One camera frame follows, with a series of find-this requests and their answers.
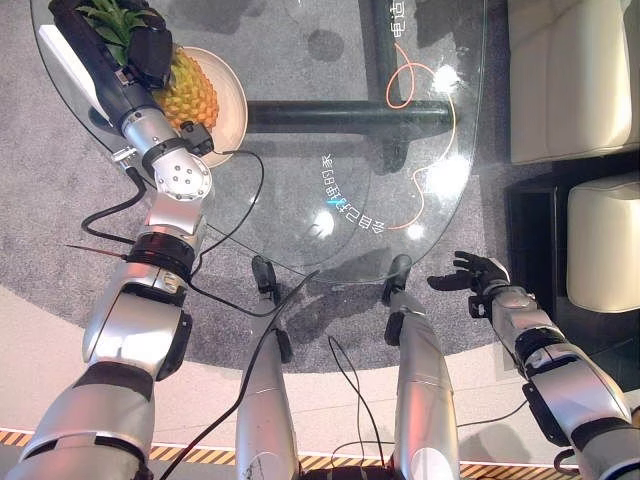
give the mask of white floor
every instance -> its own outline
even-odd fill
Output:
[[[0,287],[0,428],[33,430],[56,395],[82,374],[82,330]],[[488,345],[447,357],[459,424],[495,418],[524,400],[523,381],[505,367],[501,347]],[[393,439],[397,368],[359,372],[362,393],[383,440]],[[285,376],[300,452],[329,453],[357,439],[356,397],[339,373]],[[185,362],[156,388],[155,441],[188,443],[233,403],[240,372]],[[640,391],[629,395],[640,403]],[[373,429],[363,415],[363,438]],[[549,464],[548,443],[525,407],[507,420],[459,430],[463,460]],[[203,442],[232,447],[234,418]],[[342,453],[359,453],[359,447]]]

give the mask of white plate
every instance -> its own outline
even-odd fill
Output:
[[[218,119],[211,130],[213,144],[217,152],[236,150],[242,144],[247,131],[247,98],[231,67],[217,55],[197,47],[182,47],[193,58],[204,74],[211,80],[218,95]],[[231,158],[231,155],[208,153],[202,160],[208,167],[217,167]]]

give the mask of glass tabletop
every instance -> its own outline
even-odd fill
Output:
[[[341,283],[383,279],[396,255],[416,262],[435,245],[473,163],[486,1],[150,4],[176,43],[222,58],[244,89],[241,148],[263,158],[265,180],[235,241]],[[47,5],[31,1],[51,80],[98,141],[124,148],[38,35],[53,24]],[[254,200],[260,170],[235,154],[212,173],[205,214],[226,233]]]

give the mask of cream sofa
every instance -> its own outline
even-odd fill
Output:
[[[511,161],[640,146],[640,0],[509,0]]]
[[[572,188],[567,213],[571,303],[602,313],[640,308],[640,175]]]

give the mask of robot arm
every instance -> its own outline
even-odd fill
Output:
[[[83,341],[87,370],[49,407],[10,480],[152,478],[146,464],[153,387],[184,357],[191,317],[182,305],[206,226],[202,200],[212,188],[207,166],[189,151],[193,142],[171,128],[149,94],[153,68],[121,68],[79,15],[80,3],[53,0],[49,8],[89,71],[110,123],[133,146],[114,160],[131,168],[126,159],[135,149],[158,193],[90,315]],[[149,75],[141,79],[141,70]]]
[[[539,309],[511,285],[497,261],[465,252],[453,275],[429,277],[436,290],[470,288],[473,317],[486,317],[527,380],[531,412],[547,439],[574,449],[587,480],[640,478],[640,430],[631,425],[622,391]]]

